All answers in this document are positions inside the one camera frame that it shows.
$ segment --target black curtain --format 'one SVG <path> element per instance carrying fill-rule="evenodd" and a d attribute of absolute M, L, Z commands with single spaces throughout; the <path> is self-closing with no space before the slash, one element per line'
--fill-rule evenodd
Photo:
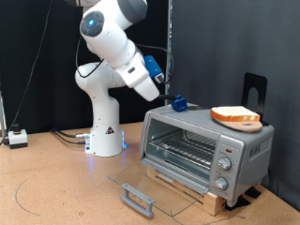
<path fill-rule="evenodd" d="M 173 0 L 171 85 L 172 94 L 211 108 L 241 105 L 247 72 L 266 77 L 263 120 L 275 136 L 263 184 L 298 210 L 299 8 L 294 0 Z"/>
<path fill-rule="evenodd" d="M 168 0 L 148 0 L 145 20 L 132 25 L 128 38 L 136 43 L 167 47 Z M 51 0 L 8 1 L 0 3 L 0 75 L 7 125 L 10 126 L 38 52 Z M 75 55 L 80 37 L 81 7 L 70 7 L 64 0 L 53 0 L 46 35 L 32 81 L 17 122 L 27 133 L 60 129 L 89 128 L 93 124 L 91 100 L 75 83 Z M 146 50 L 166 68 L 164 52 Z M 79 65 L 97 62 L 82 41 Z M 144 114 L 163 105 L 147 102 L 127 87 L 110 90 L 120 103 L 120 122 L 143 121 Z"/>

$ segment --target wooden block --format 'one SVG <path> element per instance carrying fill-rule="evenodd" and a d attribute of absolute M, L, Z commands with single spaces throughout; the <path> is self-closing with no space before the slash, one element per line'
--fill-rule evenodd
<path fill-rule="evenodd" d="M 171 191 L 191 202 L 195 202 L 200 197 L 200 193 L 198 193 L 197 191 L 193 190 L 192 188 L 188 188 L 181 182 L 158 172 L 156 169 L 150 166 L 147 167 L 147 176 L 155 180 L 165 188 L 170 189 Z M 195 205 L 197 205 L 210 215 L 215 216 L 224 209 L 225 202 L 225 199 L 214 195 L 213 193 L 207 192 L 203 195 L 202 198 L 195 202 Z"/>

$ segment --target toast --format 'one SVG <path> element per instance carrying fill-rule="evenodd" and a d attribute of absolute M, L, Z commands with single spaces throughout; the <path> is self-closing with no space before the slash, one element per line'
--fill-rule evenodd
<path fill-rule="evenodd" d="M 214 107 L 210 110 L 213 118 L 220 121 L 260 121 L 260 116 L 243 106 Z"/>

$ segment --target toaster oven knob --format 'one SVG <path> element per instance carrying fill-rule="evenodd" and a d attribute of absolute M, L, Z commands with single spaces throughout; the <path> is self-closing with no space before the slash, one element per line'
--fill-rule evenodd
<path fill-rule="evenodd" d="M 224 171 L 228 171 L 232 167 L 232 163 L 227 157 L 219 159 L 217 163 Z"/>
<path fill-rule="evenodd" d="M 228 186 L 227 181 L 223 177 L 219 177 L 215 182 L 214 186 L 225 190 Z"/>

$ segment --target wooden floor surface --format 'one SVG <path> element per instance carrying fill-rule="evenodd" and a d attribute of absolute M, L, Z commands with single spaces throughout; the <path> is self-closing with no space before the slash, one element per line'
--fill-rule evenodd
<path fill-rule="evenodd" d="M 29 135 L 27 148 L 1 146 L 0 224 L 300 224 L 299 212 L 262 186 L 257 200 L 247 197 L 251 205 L 216 217 L 193 205 L 176 217 L 137 213 L 108 176 L 140 160 L 142 125 L 121 125 L 128 148 L 115 157 L 86 155 L 51 133 Z"/>

